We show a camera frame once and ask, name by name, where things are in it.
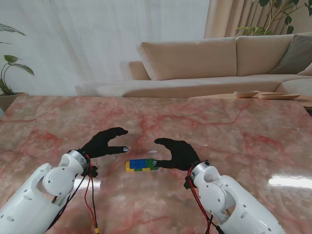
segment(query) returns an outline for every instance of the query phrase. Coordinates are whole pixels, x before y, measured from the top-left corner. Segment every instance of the black glove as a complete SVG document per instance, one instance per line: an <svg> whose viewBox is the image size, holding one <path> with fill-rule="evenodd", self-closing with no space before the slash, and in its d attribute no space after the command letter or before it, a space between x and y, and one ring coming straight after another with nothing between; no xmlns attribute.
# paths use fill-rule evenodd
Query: black glove
<svg viewBox="0 0 312 234"><path fill-rule="evenodd" d="M172 140L168 138L158 138L154 141L156 144L165 146L170 150L171 160L157 160L156 167L176 168L182 171L188 171L192 166L200 163L197 153L192 146L183 140Z"/></svg>
<svg viewBox="0 0 312 234"><path fill-rule="evenodd" d="M86 153L90 158L125 153L129 150L128 147L108 146L108 142L116 136L125 135L127 133L128 131L123 128L110 128L99 132L78 151L82 154Z"/></svg>

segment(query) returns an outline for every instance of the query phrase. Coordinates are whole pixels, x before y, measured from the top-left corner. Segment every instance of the table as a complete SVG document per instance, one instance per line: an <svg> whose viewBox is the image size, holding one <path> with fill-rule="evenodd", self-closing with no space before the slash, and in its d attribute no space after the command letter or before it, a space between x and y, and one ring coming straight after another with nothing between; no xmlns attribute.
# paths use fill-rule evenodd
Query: table
<svg viewBox="0 0 312 234"><path fill-rule="evenodd" d="M131 158L170 159L168 150L154 144L158 137L189 142L201 160L263 203L286 233L312 233L312 121L294 101L18 97L0 119L0 206L38 166L57 166L63 153L116 126L129 134L111 145L130 151L93 160L101 234L205 232L204 217L183 187L185 172L125 171ZM86 186L48 234L93 233Z"/></svg>
<svg viewBox="0 0 312 234"><path fill-rule="evenodd" d="M259 100L258 96L261 94L276 94L272 92L259 92L257 95L250 99L257 99ZM208 96L201 96L201 97L194 97L194 98L210 98L210 99L235 99L234 93L232 94L216 94L216 95L208 95ZM300 97L295 98L295 101L298 101L305 109L312 109L312 96L305 96L300 95Z"/></svg>

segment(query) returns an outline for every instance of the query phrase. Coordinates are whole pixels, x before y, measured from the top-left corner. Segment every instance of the beige sofa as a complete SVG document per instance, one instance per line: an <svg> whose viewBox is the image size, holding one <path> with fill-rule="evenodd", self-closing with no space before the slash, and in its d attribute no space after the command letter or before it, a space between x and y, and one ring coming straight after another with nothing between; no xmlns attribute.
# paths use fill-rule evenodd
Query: beige sofa
<svg viewBox="0 0 312 234"><path fill-rule="evenodd" d="M142 61L121 66L124 81L89 83L76 89L79 95L152 98L190 98L250 89L312 95L312 76L268 74L279 64L292 38L144 42L138 47Z"/></svg>

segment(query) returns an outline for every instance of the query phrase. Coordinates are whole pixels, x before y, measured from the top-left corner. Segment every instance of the plant pot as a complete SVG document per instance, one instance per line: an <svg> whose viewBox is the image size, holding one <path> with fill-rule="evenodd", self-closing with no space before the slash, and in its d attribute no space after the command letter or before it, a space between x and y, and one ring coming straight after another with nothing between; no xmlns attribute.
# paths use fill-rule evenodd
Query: plant pot
<svg viewBox="0 0 312 234"><path fill-rule="evenodd" d="M28 93L16 93L15 95L9 95L9 96L0 96L0 109L5 112L9 106L13 103L13 101L18 97L22 95L28 95Z"/></svg>

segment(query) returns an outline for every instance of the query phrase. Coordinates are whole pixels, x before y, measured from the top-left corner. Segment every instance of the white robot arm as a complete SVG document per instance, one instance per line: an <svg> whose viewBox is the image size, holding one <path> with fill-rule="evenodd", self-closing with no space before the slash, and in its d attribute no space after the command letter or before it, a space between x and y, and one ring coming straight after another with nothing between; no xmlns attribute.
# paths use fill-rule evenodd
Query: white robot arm
<svg viewBox="0 0 312 234"><path fill-rule="evenodd" d="M0 210L0 234L43 234L66 204L87 160L75 150L38 167Z"/></svg>
<svg viewBox="0 0 312 234"><path fill-rule="evenodd" d="M213 214L224 234L286 234L276 218L239 183L220 175L207 161L191 171L203 208ZM231 216L226 210L235 206Z"/></svg>

